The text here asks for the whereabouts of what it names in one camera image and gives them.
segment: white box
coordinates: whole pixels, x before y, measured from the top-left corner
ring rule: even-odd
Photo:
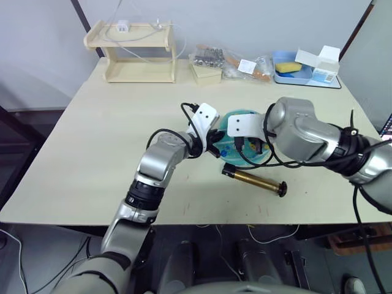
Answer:
[[[319,55],[298,49],[295,61],[314,67],[312,79],[330,84],[339,71],[339,48],[324,46]]]

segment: gray floor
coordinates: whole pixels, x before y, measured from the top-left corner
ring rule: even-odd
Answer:
[[[64,267],[87,237],[83,233],[59,227],[17,225],[6,229],[18,235],[23,242],[23,267],[29,293],[36,291]],[[246,227],[225,225],[220,229],[224,240],[223,255],[235,267],[235,241],[247,236]],[[259,226],[254,229],[254,235],[256,238],[265,239],[290,230],[292,227]],[[136,294],[143,293],[145,290],[156,290],[169,255],[175,246],[185,239],[197,244],[196,283],[235,280],[234,275],[218,257],[219,235],[214,226],[208,228],[188,225],[163,226],[157,228],[154,246],[146,266],[136,275],[136,277],[143,276],[142,279],[136,278],[138,281],[136,282]],[[92,254],[98,253],[99,244],[100,238],[93,237],[90,244]],[[313,241],[297,242],[294,239],[278,241],[262,246],[262,249],[273,259],[282,279],[288,285],[294,285],[294,280],[290,267],[284,262],[282,253],[291,249],[300,250],[306,260],[306,272],[313,291],[325,294],[340,293],[342,276],[350,274],[363,280],[368,293],[378,293],[364,254],[340,257],[332,250],[322,248]],[[2,286],[3,292],[1,293],[23,293],[18,277],[17,256],[18,245],[12,240],[9,240],[7,246],[0,250],[0,285],[5,286]],[[77,259],[85,257],[86,251],[83,249]],[[376,252],[374,259],[384,286],[391,293],[392,281],[389,277],[392,251]],[[40,293],[50,293],[56,281],[57,279]]]

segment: white power adapter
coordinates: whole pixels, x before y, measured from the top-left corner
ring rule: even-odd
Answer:
[[[127,20],[119,20],[116,28],[118,32],[129,32],[129,22]]]

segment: wooden table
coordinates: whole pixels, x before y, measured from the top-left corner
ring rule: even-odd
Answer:
[[[349,124],[351,109],[361,134],[378,137],[361,107],[342,89],[223,81],[197,86],[187,61],[175,84],[106,83],[101,59],[77,92],[0,212],[0,221],[108,225],[133,180],[146,141],[156,129],[186,130],[181,102],[207,102],[223,116],[251,108],[265,112],[282,96],[309,99],[318,119]],[[323,167],[259,168],[253,173],[286,181],[284,198],[223,176],[224,163],[210,154],[180,163],[166,189],[156,224],[354,223],[353,187]],[[362,197],[364,222],[392,221]]]

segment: label sticker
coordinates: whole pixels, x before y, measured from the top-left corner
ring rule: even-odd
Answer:
[[[239,62],[238,70],[240,72],[244,72],[245,74],[253,74],[253,71],[255,70],[256,67],[256,62],[249,61],[246,59],[241,59]]]

